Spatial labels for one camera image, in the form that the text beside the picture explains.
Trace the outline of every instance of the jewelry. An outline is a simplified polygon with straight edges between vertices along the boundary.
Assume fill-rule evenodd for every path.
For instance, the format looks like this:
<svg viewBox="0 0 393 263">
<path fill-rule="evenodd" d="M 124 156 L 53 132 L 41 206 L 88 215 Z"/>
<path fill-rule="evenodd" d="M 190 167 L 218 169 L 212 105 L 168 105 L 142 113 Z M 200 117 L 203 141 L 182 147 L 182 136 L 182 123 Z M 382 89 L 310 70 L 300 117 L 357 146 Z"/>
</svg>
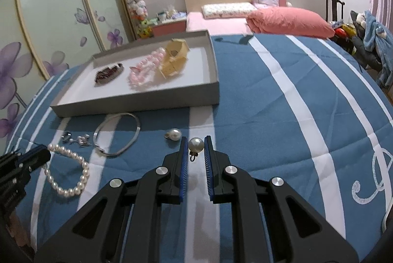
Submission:
<svg viewBox="0 0 393 263">
<path fill-rule="evenodd" d="M 71 138 L 70 131 L 65 131 L 64 134 L 61 136 L 63 143 L 69 142 L 71 144 L 71 143 L 77 142 L 82 148 L 88 147 L 91 145 L 91 143 L 88 142 L 89 138 L 90 138 L 90 136 L 88 134 L 85 134 L 84 136 L 78 136 L 77 139 L 73 139 L 73 138 Z"/>
<path fill-rule="evenodd" d="M 166 55 L 160 66 L 164 78 L 171 77 L 183 69 L 187 61 L 188 48 L 184 39 L 172 39 L 166 46 Z"/>
<path fill-rule="evenodd" d="M 71 188 L 71 189 L 63 189 L 55 181 L 55 178 L 50 173 L 48 166 L 46 164 L 44 164 L 42 166 L 42 168 L 44 169 L 44 174 L 46 175 L 48 182 L 52 185 L 52 188 L 54 190 L 56 190 L 58 195 L 61 195 L 65 198 L 69 198 L 69 197 L 72 197 L 75 195 L 80 195 L 83 192 L 85 185 L 87 183 L 87 180 L 89 179 L 89 176 L 90 176 L 89 163 L 86 162 L 82 156 L 78 155 L 75 152 L 72 152 L 70 149 L 66 149 L 66 147 L 61 147 L 58 144 L 53 145 L 50 143 L 48 145 L 48 150 L 51 152 L 60 153 L 64 156 L 67 156 L 68 158 L 77 160 L 83 168 L 82 175 L 80 176 L 79 182 L 76 184 L 76 187 Z"/>
<path fill-rule="evenodd" d="M 125 147 L 121 148 L 119 151 L 117 151 L 117 152 L 115 152 L 115 153 L 105 152 L 105 150 L 102 149 L 102 148 L 99 146 L 99 144 L 97 143 L 97 136 L 98 136 L 98 133 L 101 131 L 102 127 L 103 127 L 107 122 L 109 122 L 110 120 L 112 120 L 112 119 L 114 119 L 114 118 L 117 118 L 117 117 L 119 117 L 119 116 L 131 116 L 131 117 L 133 117 L 133 118 L 135 119 L 135 121 L 136 121 L 136 131 L 135 131 L 135 134 L 134 134 L 133 138 L 125 145 Z M 134 114 L 129 113 L 129 112 L 118 113 L 118 114 L 115 114 L 115 115 L 113 115 L 112 117 L 110 117 L 110 118 L 104 120 L 104 121 L 97 127 L 97 129 L 95 130 L 94 135 L 93 135 L 93 143 L 94 143 L 94 146 L 98 149 L 98 151 L 101 152 L 102 154 L 104 154 L 104 155 L 106 155 L 106 156 L 118 156 L 119 154 L 121 154 L 121 153 L 123 153 L 124 151 L 126 151 L 126 150 L 136 141 L 136 139 L 138 138 L 138 134 L 139 134 L 140 130 L 141 130 L 141 124 L 140 124 L 140 121 L 139 121 L 139 119 L 138 119 L 137 116 L 135 116 Z"/>
<path fill-rule="evenodd" d="M 188 149 L 190 150 L 190 161 L 194 162 L 195 157 L 198 156 L 205 147 L 205 144 L 201 138 L 192 138 L 188 141 Z"/>
<path fill-rule="evenodd" d="M 157 70 L 164 60 L 166 51 L 160 47 L 151 52 L 145 59 L 138 63 L 135 67 L 130 67 L 131 72 L 128 80 L 131 85 L 139 86 L 143 84 L 149 77 L 152 71 Z"/>
<path fill-rule="evenodd" d="M 182 138 L 182 133 L 179 129 L 173 128 L 172 130 L 169 130 L 164 137 L 173 141 L 179 141 Z"/>
<path fill-rule="evenodd" d="M 107 84 L 108 82 L 115 79 L 124 70 L 124 66 L 118 63 L 112 68 L 106 67 L 104 70 L 97 72 L 96 74 L 96 84 Z"/>
</svg>

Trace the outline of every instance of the blue striped bedspread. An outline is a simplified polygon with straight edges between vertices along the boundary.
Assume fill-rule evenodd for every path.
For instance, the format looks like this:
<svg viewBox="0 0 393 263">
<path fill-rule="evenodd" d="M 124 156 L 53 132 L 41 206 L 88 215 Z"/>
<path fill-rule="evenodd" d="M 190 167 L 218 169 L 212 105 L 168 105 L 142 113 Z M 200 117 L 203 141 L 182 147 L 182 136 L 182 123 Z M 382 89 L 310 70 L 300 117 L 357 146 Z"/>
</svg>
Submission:
<svg viewBox="0 0 393 263">
<path fill-rule="evenodd" d="M 164 139 L 171 128 L 189 138 L 211 135 L 231 163 L 252 176 L 280 176 L 315 207 L 364 258 L 381 235 L 381 220 L 392 197 L 393 108 L 356 61 L 330 41 L 256 35 L 213 37 L 220 79 L 220 104 L 136 112 L 141 132 L 116 158 L 92 147 L 69 147 L 90 163 L 80 197 L 59 197 L 43 171 L 31 174 L 27 196 L 17 207 L 34 248 L 112 178 L 140 178 L 160 166 L 179 143 Z M 28 105 L 8 149 L 61 144 L 92 135 L 110 115 L 58 118 L 50 103 L 77 68 L 52 77 Z M 111 120 L 99 142 L 117 151 L 134 135 L 130 117 Z M 72 159 L 52 154 L 50 170 L 60 186 L 72 188 L 81 175 Z M 229 205 L 209 202 L 203 155 L 189 165 L 182 205 L 162 210 L 161 262 L 232 262 Z"/>
</svg>

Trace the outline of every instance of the white tray bottom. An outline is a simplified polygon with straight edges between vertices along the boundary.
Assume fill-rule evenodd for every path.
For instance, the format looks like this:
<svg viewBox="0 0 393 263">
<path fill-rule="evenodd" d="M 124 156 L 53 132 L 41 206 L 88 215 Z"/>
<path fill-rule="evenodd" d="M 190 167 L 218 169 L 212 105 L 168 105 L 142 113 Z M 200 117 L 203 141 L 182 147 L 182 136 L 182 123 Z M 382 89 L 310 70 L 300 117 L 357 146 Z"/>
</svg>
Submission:
<svg viewBox="0 0 393 263">
<path fill-rule="evenodd" d="M 214 75 L 212 72 L 215 67 L 212 67 L 212 61 L 208 60 L 210 56 L 210 51 L 207 51 L 205 47 L 190 47 L 187 62 L 179 75 L 165 79 L 159 71 L 156 71 L 151 83 L 138 88 L 133 88 L 129 85 L 129 67 L 136 66 L 143 58 L 146 58 L 146 55 L 119 61 L 124 65 L 124 71 L 108 84 L 101 86 L 96 86 L 96 73 L 106 66 L 113 66 L 117 62 L 108 62 L 96 68 L 94 68 L 94 63 L 91 62 L 70 86 L 58 105 L 215 82 L 217 80 L 212 80 L 212 75 Z"/>
</svg>

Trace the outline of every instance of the silver bangle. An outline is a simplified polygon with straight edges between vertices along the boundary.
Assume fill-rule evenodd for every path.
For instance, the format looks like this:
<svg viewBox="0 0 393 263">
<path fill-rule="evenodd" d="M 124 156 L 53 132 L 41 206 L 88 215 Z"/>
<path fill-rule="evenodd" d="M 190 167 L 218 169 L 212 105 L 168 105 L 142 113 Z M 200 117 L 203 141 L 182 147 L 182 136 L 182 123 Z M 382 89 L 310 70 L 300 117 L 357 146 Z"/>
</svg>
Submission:
<svg viewBox="0 0 393 263">
<path fill-rule="evenodd" d="M 108 152 L 105 152 L 105 150 L 104 150 L 103 148 L 101 148 L 101 147 L 99 146 L 99 144 L 97 143 L 97 136 L 98 136 L 98 133 L 101 131 L 101 128 L 102 128 L 107 122 L 109 122 L 110 120 L 112 120 L 112 119 L 114 119 L 114 118 L 117 118 L 117 117 L 119 117 L 119 116 L 131 116 L 131 117 L 133 117 L 133 118 L 135 119 L 135 121 L 136 121 L 136 131 L 135 131 L 135 134 L 134 134 L 133 138 L 130 140 L 130 142 L 128 142 L 128 143 L 125 145 L 125 147 L 121 148 L 119 151 L 117 151 L 117 152 L 115 152 L 115 153 L 108 153 Z M 140 124 L 140 121 L 139 121 L 139 119 L 138 119 L 137 116 L 135 116 L 134 114 L 129 113 L 129 112 L 118 113 L 118 114 L 115 114 L 114 116 L 112 116 L 112 117 L 110 117 L 110 118 L 104 120 L 104 121 L 97 127 L 97 129 L 95 130 L 94 135 L 93 135 L 93 143 L 94 143 L 94 146 L 98 149 L 98 151 L 101 152 L 102 154 L 104 154 L 104 155 L 106 155 L 106 156 L 118 156 L 119 154 L 121 154 L 121 153 L 123 153 L 124 151 L 126 151 L 126 150 L 136 141 L 136 139 L 138 138 L 138 134 L 139 134 L 140 130 L 141 130 L 141 124 Z"/>
</svg>

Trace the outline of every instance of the purple flower painting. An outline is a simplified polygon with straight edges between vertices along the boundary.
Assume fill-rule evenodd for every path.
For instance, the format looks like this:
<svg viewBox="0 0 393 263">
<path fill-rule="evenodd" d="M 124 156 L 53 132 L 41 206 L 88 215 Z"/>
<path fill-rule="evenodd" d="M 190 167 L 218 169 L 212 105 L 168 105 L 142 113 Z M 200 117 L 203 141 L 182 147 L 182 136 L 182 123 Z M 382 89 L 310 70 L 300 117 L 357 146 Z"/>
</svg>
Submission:
<svg viewBox="0 0 393 263">
<path fill-rule="evenodd" d="M 86 11 L 84 11 L 80 8 L 77 8 L 76 14 L 74 14 L 74 15 L 75 15 L 76 21 L 78 21 L 78 23 L 84 24 L 84 25 L 89 24 L 89 18 L 86 15 Z"/>
<path fill-rule="evenodd" d="M 111 49 L 123 44 L 123 37 L 120 36 L 119 29 L 115 29 L 113 32 L 108 32 L 107 39 L 111 42 Z"/>
<path fill-rule="evenodd" d="M 0 119 L 0 138 L 10 136 L 16 126 L 19 103 L 12 103 L 7 108 L 7 118 Z"/>
<path fill-rule="evenodd" d="M 0 50 L 0 109 L 4 109 L 17 95 L 14 78 L 22 78 L 33 67 L 31 54 L 17 58 L 21 43 L 12 42 Z"/>
<path fill-rule="evenodd" d="M 79 43 L 79 45 L 80 45 L 81 47 L 83 47 L 83 46 L 86 44 L 86 42 L 87 42 L 87 38 L 86 38 L 86 37 L 82 37 L 82 38 L 81 38 L 81 42 Z"/>
<path fill-rule="evenodd" d="M 98 16 L 97 11 L 94 11 L 94 16 L 98 21 L 105 21 L 105 17 L 104 16 Z"/>
<path fill-rule="evenodd" d="M 84 24 L 84 25 L 88 25 L 89 24 L 89 18 L 87 17 L 86 11 L 77 8 L 76 9 L 76 13 L 74 14 L 76 21 L 78 21 L 78 23 L 80 24 Z M 105 17 L 104 16 L 98 16 L 97 11 L 94 11 L 94 16 L 98 21 L 105 21 Z"/>
<path fill-rule="evenodd" d="M 63 63 L 66 54 L 62 51 L 56 51 L 52 54 L 50 58 L 50 63 L 44 61 L 44 66 L 46 71 L 50 76 L 56 75 L 58 73 L 62 73 L 66 71 L 70 66 L 66 63 Z"/>
</svg>

